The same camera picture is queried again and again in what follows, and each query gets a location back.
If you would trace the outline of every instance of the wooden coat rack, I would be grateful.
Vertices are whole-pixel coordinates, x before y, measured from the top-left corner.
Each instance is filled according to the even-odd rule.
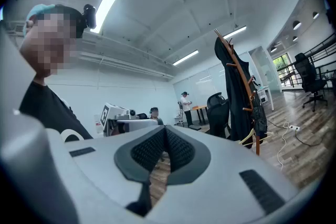
[[[251,88],[250,88],[250,83],[252,83],[252,79],[254,76],[251,76],[251,78],[247,81],[246,79],[246,76],[243,72],[243,69],[234,53],[234,47],[233,47],[233,44],[230,44],[231,40],[229,42],[227,42],[225,40],[225,38],[223,38],[223,36],[220,34],[220,32],[215,29],[215,33],[218,35],[218,37],[220,38],[220,40],[222,41],[224,47],[227,49],[227,51],[229,52],[231,58],[232,58],[232,61],[234,63],[227,63],[226,65],[229,66],[229,67],[235,67],[238,69],[238,72],[239,72],[239,75],[240,77],[242,78],[242,81],[244,83],[244,86],[245,86],[245,89],[246,89],[246,92],[247,92],[247,95],[248,95],[248,99],[249,99],[249,105],[250,105],[250,108],[243,108],[243,110],[245,111],[248,111],[250,113],[252,113],[253,111],[253,104],[252,104],[252,100],[255,98],[255,94],[256,92],[254,91],[253,93],[251,92]],[[256,134],[256,153],[257,155],[259,155],[260,153],[260,137],[259,135]]]

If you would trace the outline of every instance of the power strip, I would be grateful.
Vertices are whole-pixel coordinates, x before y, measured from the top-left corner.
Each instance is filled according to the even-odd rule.
[[[300,130],[300,127],[299,126],[295,126],[295,125],[290,125],[289,128],[291,130],[294,130],[294,131],[297,131],[297,132]]]

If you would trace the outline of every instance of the black t-shirt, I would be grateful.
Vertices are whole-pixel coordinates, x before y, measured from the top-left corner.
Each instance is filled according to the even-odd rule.
[[[48,87],[32,82],[20,106],[21,113],[37,118],[45,128],[58,131],[66,137],[65,142],[92,138],[58,96]]]

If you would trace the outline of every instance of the person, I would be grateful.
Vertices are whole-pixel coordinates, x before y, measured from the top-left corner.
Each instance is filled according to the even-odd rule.
[[[159,118],[159,109],[158,108],[151,108],[150,110],[150,119],[157,120],[158,125],[163,125],[163,121]]]
[[[71,108],[45,83],[45,78],[69,61],[78,38],[81,13],[61,5],[39,4],[29,12],[24,26],[21,55],[36,71],[21,106],[21,113],[55,129],[67,141],[92,138]]]
[[[181,103],[182,103],[183,111],[184,111],[185,117],[187,118],[187,123],[189,127],[190,125],[193,125],[193,121],[191,118],[191,111],[190,111],[190,105],[192,104],[192,102],[189,102],[186,99],[187,95],[189,95],[187,92],[182,93]]]

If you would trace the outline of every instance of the hanging jacket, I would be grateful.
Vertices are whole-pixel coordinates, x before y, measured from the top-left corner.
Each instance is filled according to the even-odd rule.
[[[267,135],[265,133],[267,132],[267,121],[259,96],[256,92],[255,99],[253,101],[253,113],[243,110],[243,108],[250,108],[249,96],[247,95],[238,69],[236,67],[229,67],[226,65],[227,63],[234,62],[219,37],[216,39],[215,53],[225,69],[226,91],[231,115],[231,140],[243,140],[250,133],[253,127],[255,127],[256,133],[260,135],[260,139],[266,137]],[[238,57],[236,51],[234,51],[234,54],[241,65],[246,79],[249,80],[251,76],[248,71],[248,62],[242,61]],[[253,83],[249,86],[251,88],[251,92],[257,91]],[[243,144],[252,142],[253,138],[250,137]]]

